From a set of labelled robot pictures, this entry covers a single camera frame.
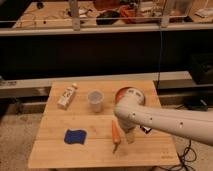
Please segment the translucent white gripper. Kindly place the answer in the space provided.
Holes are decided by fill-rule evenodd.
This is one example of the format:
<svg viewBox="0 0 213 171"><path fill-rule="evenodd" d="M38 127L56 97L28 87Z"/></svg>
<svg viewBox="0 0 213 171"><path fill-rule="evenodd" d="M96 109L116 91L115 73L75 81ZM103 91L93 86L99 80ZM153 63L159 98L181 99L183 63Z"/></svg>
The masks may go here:
<svg viewBox="0 0 213 171"><path fill-rule="evenodd" d="M118 120L120 128L123 130L125 134L125 138L128 144L132 144L135 142L135 128L136 125L132 122L128 122L122 119Z"/></svg>

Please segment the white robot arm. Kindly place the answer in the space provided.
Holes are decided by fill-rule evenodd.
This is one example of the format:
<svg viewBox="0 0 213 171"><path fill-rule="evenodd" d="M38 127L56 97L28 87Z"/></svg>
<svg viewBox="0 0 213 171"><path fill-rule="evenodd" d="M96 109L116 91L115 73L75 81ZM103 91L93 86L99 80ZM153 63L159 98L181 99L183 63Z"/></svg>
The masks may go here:
<svg viewBox="0 0 213 171"><path fill-rule="evenodd" d="M213 146L213 113L148 107L144 102L145 95L137 88L116 93L114 114L125 133L141 125Z"/></svg>

